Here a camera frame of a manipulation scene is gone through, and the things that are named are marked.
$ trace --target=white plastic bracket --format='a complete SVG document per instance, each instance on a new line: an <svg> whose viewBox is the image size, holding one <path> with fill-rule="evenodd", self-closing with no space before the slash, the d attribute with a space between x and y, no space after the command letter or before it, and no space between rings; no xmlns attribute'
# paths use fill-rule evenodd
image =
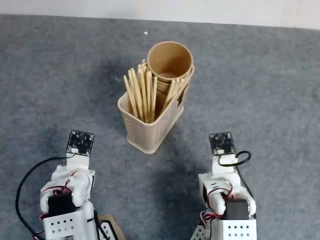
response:
<svg viewBox="0 0 320 240"><path fill-rule="evenodd" d="M102 227L105 235L108 237L107 240L118 240L117 235L116 235L110 221L103 221L101 223L101 227ZM99 236L100 236L101 240L106 239L100 230L99 230Z"/></svg>

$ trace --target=cup rim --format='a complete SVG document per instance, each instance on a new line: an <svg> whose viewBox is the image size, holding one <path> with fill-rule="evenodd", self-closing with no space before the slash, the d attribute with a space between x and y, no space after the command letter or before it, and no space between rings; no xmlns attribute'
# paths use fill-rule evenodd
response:
<svg viewBox="0 0 320 240"><path fill-rule="evenodd" d="M180 76L177 76L177 77L164 77L164 76L160 76L159 74L155 73L155 71L152 69L152 67L150 66L150 63L149 63L150 53L152 52L152 50L153 50L155 47L157 47L158 45L160 45L160 44L169 44L169 43L170 43L170 44L178 44L178 45L180 45L181 47L183 47L184 49L187 50L187 52L189 53L189 55L190 55L190 57L191 57L191 64L190 64L190 67L188 68L188 70L187 70L184 74L182 74L182 75L180 75ZM158 79L166 80L166 81L173 81L173 80L176 80L176 79L182 79L182 78L184 78L186 75L188 75L188 73L190 72L190 70L192 69L192 66L193 66L193 64L194 64L194 58L193 58L193 56L192 56L189 48L187 48L187 47L186 47L185 45L183 45L182 43L177 42L177 41L162 41L162 42L157 43L156 45L154 45L154 46L150 49L150 51L148 52L148 56L147 56L146 62L147 62L147 64L148 64L148 67L149 67L150 71L152 72L152 74L153 74L154 76L157 76Z"/></svg>

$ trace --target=black cable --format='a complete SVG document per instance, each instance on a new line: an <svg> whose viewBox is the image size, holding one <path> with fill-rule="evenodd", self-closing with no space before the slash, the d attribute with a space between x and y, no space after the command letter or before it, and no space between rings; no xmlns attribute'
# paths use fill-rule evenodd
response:
<svg viewBox="0 0 320 240"><path fill-rule="evenodd" d="M26 175L23 177L23 179L21 180L18 189L16 191L16 196L15 196L15 211L16 214L18 215L20 221L23 223L23 225L29 230L30 233L32 233L33 236L37 237L39 240L46 240L45 238L43 238L42 236L40 236L40 234L38 232L36 232L25 220L25 218L21 215L20 209L19 209L19 198L20 198L20 193L21 193L21 188L24 185L25 181L27 180L27 178L30 176L30 174L37 169L38 167L40 167L41 165L53 161L53 160L63 160L63 159L68 159L68 158L72 158L73 156L55 156L55 157L50 157L46 160L43 160L39 163L37 163L36 165L34 165L27 173Z"/></svg>
<svg viewBox="0 0 320 240"><path fill-rule="evenodd" d="M222 167L235 167L235 166L239 166L239 165L242 165L242 164L245 164L246 162L248 162L250 159L251 159L251 152L249 151L240 151L238 152L236 155L235 155L235 158L237 159L241 154L248 154L248 156L246 157L246 159L242 160L242 161L239 161L239 162L236 162L236 163L231 163L231 164L222 164L220 163L220 158L221 156L219 156L218 158L218 164Z"/></svg>
<svg viewBox="0 0 320 240"><path fill-rule="evenodd" d="M211 235L212 235L212 225L211 225L212 220L213 219L210 220L210 237L209 237L209 240L211 240Z"/></svg>
<svg viewBox="0 0 320 240"><path fill-rule="evenodd" d="M251 159L251 152L249 151L240 151L235 155L235 158L238 158L241 154L248 154L248 156L246 157L246 159L237 162L237 163L232 163L232 164L221 164L220 163L220 157L218 158L218 164L222 167L235 167L236 171L238 172L238 175L240 177L241 182L243 183L243 185L245 186L245 188L247 189L248 193L250 194L250 196L254 199L254 195L252 194L250 187L248 186L248 184L246 183L244 177L242 176L240 169L239 169L239 165L245 164L246 162L248 162ZM257 218L257 214L255 213L253 215L253 218L256 219Z"/></svg>
<svg viewBox="0 0 320 240"><path fill-rule="evenodd" d="M238 167L238 166L235 166L235 169L236 169L236 171L238 172L238 175L239 175L239 177L240 177L240 179L241 179L241 182L243 183L243 185L245 186L245 188L248 190L250 196L251 196L252 198L254 198L254 195L252 194L252 192L251 192L251 190L250 190L250 187L248 186L248 184L246 183L244 177L242 176L239 167Z"/></svg>

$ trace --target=wooden stick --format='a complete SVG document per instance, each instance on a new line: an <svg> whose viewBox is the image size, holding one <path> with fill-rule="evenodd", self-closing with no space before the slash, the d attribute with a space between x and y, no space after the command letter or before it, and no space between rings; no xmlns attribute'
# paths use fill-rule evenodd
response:
<svg viewBox="0 0 320 240"><path fill-rule="evenodd" d="M152 84L152 74L150 71L148 71L146 73L146 103L147 103L149 123L151 123L151 90L150 90L151 84Z"/></svg>
<svg viewBox="0 0 320 240"><path fill-rule="evenodd" d="M164 106L163 106L163 109L162 109L162 112L166 109L166 107L168 106L170 100L171 100L171 96L172 96L172 92L174 90L176 86L176 80L173 80L171 81L171 85L170 85L170 88L169 88L169 92L166 96L166 99L165 99L165 103L164 103Z"/></svg>
<svg viewBox="0 0 320 240"><path fill-rule="evenodd" d="M126 91L128 92L128 97L129 97L129 100L130 100L130 103L131 103L131 106L132 106L132 110L133 110L133 115L136 117L136 118L139 118L138 117L138 112L137 112L137 106L136 106L136 101L135 101L135 96L130 88L130 85L128 83L128 79L127 79L127 76L124 75L123 76L123 79L124 79L124 84L125 84L125 87L126 87Z"/></svg>
<svg viewBox="0 0 320 240"><path fill-rule="evenodd" d="M152 90L152 106L151 106L151 122L152 123L155 121L155 116L156 116L157 83L158 83L158 78L155 76L153 79L153 90Z"/></svg>
<svg viewBox="0 0 320 240"><path fill-rule="evenodd" d="M180 86L180 79L177 79L177 80L175 80L175 86L174 86L174 89L171 94L171 99L173 99L175 97L175 95L177 94L177 92L179 90L179 86Z"/></svg>
<svg viewBox="0 0 320 240"><path fill-rule="evenodd" d="M136 97L136 105L137 105L137 108L139 110L139 119L141 121L144 121L144 112L142 110L142 100L141 100L141 93L140 93L140 90L139 90L139 86L138 86L138 81L137 81L137 76L136 76L136 72L133 68L131 68L131 70L129 70L129 79L130 79L130 76L132 78L132 81L133 81L133 87L134 87L134 92L135 92L135 97Z"/></svg>
<svg viewBox="0 0 320 240"><path fill-rule="evenodd" d="M138 64L138 73L139 73L139 70L141 69L141 64ZM141 91L141 82L140 82L140 80L138 79L138 84L139 84L139 89L140 89L140 91Z"/></svg>
<svg viewBox="0 0 320 240"><path fill-rule="evenodd" d="M138 74L139 74L139 78L140 78L140 82L141 82L141 93L142 93L142 105L143 105L144 119L145 119L145 122L148 123L149 118L148 118L148 105L147 105L145 76L144 76L142 69L140 69Z"/></svg>

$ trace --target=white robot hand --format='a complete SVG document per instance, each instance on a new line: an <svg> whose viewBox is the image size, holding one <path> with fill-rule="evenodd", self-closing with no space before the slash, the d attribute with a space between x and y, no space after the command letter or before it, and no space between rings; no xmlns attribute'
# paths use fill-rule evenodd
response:
<svg viewBox="0 0 320 240"><path fill-rule="evenodd" d="M72 202L81 207L85 200L90 199L93 177L95 172L83 168L70 169L68 166L58 165L51 176L51 181L41 189L40 208L48 213L48 198L55 192L71 192Z"/></svg>

